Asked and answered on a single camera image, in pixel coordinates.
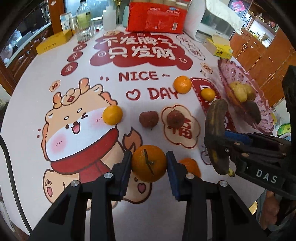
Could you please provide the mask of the dark avocado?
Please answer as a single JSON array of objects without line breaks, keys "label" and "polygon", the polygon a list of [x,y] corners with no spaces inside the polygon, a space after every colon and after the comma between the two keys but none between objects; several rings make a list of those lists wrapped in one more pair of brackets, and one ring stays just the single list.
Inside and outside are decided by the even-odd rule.
[{"label": "dark avocado", "polygon": [[243,107],[256,124],[261,122],[260,110],[255,102],[246,101],[243,103]]}]

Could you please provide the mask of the blackened banana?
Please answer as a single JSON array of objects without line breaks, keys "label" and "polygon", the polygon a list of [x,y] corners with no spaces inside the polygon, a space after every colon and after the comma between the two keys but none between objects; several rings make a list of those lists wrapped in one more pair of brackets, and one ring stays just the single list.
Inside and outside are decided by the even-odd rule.
[{"label": "blackened banana", "polygon": [[220,175],[235,176],[230,168],[229,148],[226,146],[224,118],[228,111],[226,100],[220,98],[212,102],[205,120],[205,137],[209,159],[215,171]]}]

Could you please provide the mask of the stemmed orange tangerine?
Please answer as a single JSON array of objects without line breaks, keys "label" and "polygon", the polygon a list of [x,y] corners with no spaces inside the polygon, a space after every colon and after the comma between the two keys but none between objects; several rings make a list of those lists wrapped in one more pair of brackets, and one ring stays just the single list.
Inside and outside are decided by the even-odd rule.
[{"label": "stemmed orange tangerine", "polygon": [[140,181],[153,183],[165,175],[167,160],[157,146],[143,145],[132,154],[132,172]]}]

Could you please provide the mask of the small yellow-orange tangerine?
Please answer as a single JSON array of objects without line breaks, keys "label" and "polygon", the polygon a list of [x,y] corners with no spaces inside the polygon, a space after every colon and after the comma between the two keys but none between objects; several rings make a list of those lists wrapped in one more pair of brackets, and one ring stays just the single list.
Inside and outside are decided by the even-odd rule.
[{"label": "small yellow-orange tangerine", "polygon": [[201,90],[201,96],[207,102],[212,102],[215,99],[216,93],[211,88],[204,88]]}]

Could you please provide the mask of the pink plastic fruit bowl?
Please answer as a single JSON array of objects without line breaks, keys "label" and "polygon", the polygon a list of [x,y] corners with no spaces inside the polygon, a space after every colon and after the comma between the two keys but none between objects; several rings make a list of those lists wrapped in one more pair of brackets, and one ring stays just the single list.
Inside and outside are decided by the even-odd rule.
[{"label": "pink plastic fruit bowl", "polygon": [[272,135],[272,111],[258,84],[234,61],[220,58],[218,68],[222,84],[230,103],[240,118],[255,130]]}]

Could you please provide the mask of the red lychee with stem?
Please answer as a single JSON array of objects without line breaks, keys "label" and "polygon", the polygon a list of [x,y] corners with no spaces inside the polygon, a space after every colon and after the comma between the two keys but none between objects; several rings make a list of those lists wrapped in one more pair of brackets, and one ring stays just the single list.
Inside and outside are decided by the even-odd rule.
[{"label": "red lychee with stem", "polygon": [[167,115],[168,126],[172,128],[180,128],[185,122],[185,116],[178,110],[173,110]]}]

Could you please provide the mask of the wooden cabinet right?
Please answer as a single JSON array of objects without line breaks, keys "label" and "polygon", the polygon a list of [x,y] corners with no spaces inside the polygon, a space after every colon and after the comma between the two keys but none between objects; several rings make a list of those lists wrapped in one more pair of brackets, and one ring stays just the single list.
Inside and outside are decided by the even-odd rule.
[{"label": "wooden cabinet right", "polygon": [[290,65],[295,66],[295,48],[282,30],[268,47],[245,29],[230,39],[234,58],[256,81],[269,106],[283,98],[282,81]]}]

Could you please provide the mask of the large orange tangerine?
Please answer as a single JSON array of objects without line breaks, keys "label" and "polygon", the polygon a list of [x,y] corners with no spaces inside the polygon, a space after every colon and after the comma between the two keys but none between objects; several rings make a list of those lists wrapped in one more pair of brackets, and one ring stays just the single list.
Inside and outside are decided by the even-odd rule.
[{"label": "large orange tangerine", "polygon": [[186,94],[190,91],[192,83],[190,78],[186,76],[179,76],[174,80],[173,87],[176,92],[180,94]]}]

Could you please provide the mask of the dark red lychee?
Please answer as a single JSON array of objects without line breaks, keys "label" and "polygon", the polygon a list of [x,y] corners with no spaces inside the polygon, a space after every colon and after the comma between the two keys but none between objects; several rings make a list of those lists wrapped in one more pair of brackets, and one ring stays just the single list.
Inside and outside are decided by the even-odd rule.
[{"label": "dark red lychee", "polygon": [[139,115],[139,122],[143,128],[153,129],[159,122],[159,115],[156,111],[145,111]]}]

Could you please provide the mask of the yellow tissue box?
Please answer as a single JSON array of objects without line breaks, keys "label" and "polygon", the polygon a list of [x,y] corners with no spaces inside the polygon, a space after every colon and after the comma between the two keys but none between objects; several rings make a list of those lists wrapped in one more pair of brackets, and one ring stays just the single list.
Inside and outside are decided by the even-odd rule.
[{"label": "yellow tissue box", "polygon": [[230,60],[233,56],[230,42],[219,35],[213,35],[212,37],[205,39],[203,46],[216,57]]}]

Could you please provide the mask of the printed cartoon table cover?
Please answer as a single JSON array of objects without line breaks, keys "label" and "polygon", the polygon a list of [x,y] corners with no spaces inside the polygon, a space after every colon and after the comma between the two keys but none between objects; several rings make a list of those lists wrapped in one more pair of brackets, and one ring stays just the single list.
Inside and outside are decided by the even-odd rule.
[{"label": "printed cartoon table cover", "polygon": [[1,190],[11,221],[26,234],[72,183],[110,172],[125,152],[142,160],[150,179],[131,173],[122,201],[112,201],[117,240],[180,240],[186,205],[175,201],[164,155],[197,163],[208,182],[221,179],[203,143],[209,102],[225,97],[220,71],[248,83],[235,61],[221,66],[185,34],[102,31],[72,38],[36,57],[4,116]]}]

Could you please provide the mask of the small tangerine near pear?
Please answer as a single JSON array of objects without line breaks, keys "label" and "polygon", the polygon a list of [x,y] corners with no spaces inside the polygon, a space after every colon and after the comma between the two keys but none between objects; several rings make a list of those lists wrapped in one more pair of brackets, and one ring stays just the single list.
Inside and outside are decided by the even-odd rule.
[{"label": "small tangerine near pear", "polygon": [[107,107],[102,114],[103,121],[110,126],[114,126],[120,123],[122,117],[123,111],[117,105],[111,105]]}]

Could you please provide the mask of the white appliance with cloth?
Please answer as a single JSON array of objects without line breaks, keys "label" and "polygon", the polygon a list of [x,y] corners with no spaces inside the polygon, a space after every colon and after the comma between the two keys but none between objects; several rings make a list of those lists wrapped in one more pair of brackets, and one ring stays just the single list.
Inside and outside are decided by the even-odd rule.
[{"label": "white appliance with cloth", "polygon": [[230,40],[241,35],[242,19],[221,1],[195,0],[188,7],[183,31],[192,39],[204,42],[213,35]]}]

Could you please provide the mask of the red bottle multipack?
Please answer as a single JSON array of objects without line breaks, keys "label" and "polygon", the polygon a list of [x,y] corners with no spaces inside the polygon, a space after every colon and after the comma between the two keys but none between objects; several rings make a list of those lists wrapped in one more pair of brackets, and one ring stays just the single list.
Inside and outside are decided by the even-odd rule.
[{"label": "red bottle multipack", "polygon": [[181,34],[190,1],[130,1],[127,30]]}]

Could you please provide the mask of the flat yellow box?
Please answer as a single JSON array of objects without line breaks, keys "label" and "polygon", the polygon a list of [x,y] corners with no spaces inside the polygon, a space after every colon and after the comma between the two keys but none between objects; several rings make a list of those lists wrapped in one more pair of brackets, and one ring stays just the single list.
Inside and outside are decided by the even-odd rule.
[{"label": "flat yellow box", "polygon": [[36,47],[37,54],[41,55],[51,49],[59,47],[60,45],[66,44],[72,36],[72,30],[69,29],[48,37]]}]

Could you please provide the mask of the white squeeze bottle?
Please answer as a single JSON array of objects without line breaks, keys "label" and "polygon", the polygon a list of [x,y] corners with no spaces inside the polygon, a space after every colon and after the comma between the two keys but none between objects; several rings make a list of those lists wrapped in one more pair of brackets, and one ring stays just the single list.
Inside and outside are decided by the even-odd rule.
[{"label": "white squeeze bottle", "polygon": [[116,28],[116,10],[113,6],[107,6],[102,14],[103,29],[110,31]]}]

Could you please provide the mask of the clear drinking glass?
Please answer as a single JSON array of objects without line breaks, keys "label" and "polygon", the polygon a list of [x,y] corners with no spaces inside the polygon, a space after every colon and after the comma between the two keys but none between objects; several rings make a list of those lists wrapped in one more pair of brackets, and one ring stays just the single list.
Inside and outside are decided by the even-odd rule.
[{"label": "clear drinking glass", "polygon": [[75,32],[79,43],[87,42],[94,36],[95,33],[93,20],[76,23]]}]

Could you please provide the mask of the clear plastic bottle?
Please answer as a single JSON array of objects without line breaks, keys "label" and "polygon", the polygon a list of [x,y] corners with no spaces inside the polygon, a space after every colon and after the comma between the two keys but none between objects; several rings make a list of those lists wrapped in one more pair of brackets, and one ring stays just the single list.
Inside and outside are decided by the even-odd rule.
[{"label": "clear plastic bottle", "polygon": [[91,8],[86,0],[81,0],[76,11],[77,24],[80,28],[86,28],[91,21]]}]

